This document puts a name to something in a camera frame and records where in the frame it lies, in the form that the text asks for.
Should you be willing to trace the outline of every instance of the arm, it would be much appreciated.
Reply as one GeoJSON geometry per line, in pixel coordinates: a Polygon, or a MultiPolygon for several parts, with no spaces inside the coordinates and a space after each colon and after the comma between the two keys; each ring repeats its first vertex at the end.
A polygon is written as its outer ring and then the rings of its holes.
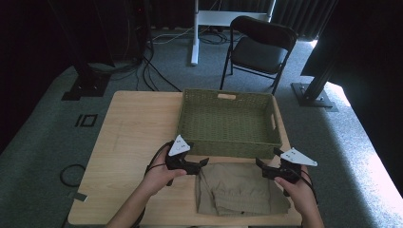
{"type": "MultiPolygon", "coordinates": [[[[302,170],[308,172],[305,165],[302,165],[302,170]]],[[[309,180],[309,177],[303,172],[302,177],[309,180]]],[[[292,184],[285,179],[277,177],[275,181],[290,194],[297,211],[302,215],[303,226],[305,228],[324,227],[314,193],[303,180],[292,184]]]]}
{"type": "Polygon", "coordinates": [[[106,227],[131,227],[152,196],[156,195],[170,180],[186,175],[186,171],[184,170],[168,170],[166,165],[164,165],[168,149],[169,146],[166,146],[150,165],[151,168],[145,174],[142,182],[133,191],[106,227]]]}

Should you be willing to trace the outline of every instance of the basket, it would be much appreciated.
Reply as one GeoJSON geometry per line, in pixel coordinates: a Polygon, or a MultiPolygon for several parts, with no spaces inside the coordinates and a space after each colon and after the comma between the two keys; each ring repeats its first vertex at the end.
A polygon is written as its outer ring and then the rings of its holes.
{"type": "Polygon", "coordinates": [[[282,146],[271,94],[185,89],[178,134],[193,155],[273,159],[282,146]]]}

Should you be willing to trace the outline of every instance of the black stand base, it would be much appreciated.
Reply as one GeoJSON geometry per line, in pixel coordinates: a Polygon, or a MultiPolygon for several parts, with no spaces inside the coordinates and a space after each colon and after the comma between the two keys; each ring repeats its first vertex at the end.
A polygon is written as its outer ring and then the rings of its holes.
{"type": "Polygon", "coordinates": [[[91,86],[81,86],[80,76],[75,81],[70,92],[66,92],[63,95],[62,101],[79,101],[81,97],[103,97],[107,84],[109,83],[109,74],[97,74],[96,80],[94,80],[91,86]]]}
{"type": "Polygon", "coordinates": [[[308,100],[304,98],[304,93],[309,84],[292,83],[291,87],[296,93],[298,103],[300,106],[311,106],[311,107],[324,107],[328,112],[338,112],[336,104],[331,102],[325,92],[322,90],[319,96],[314,100],[308,100]]]}

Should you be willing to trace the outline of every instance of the folded cloth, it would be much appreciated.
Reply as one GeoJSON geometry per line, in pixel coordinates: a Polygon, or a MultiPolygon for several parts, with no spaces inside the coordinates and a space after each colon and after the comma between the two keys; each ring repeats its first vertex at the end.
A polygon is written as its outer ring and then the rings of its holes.
{"type": "Polygon", "coordinates": [[[198,213],[250,217],[287,213],[290,202],[253,163],[212,163],[196,177],[198,213]]]}

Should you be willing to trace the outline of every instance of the person's left hand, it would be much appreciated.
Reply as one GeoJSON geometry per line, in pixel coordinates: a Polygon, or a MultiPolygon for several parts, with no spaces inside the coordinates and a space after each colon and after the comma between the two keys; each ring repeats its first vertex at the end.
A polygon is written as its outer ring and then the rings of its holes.
{"type": "Polygon", "coordinates": [[[160,153],[160,155],[155,159],[155,161],[150,165],[148,172],[145,174],[139,187],[144,189],[149,193],[149,197],[155,195],[160,191],[166,184],[180,176],[186,175],[186,171],[183,169],[169,170],[165,165],[165,156],[168,154],[170,146],[167,145],[160,153]]]}

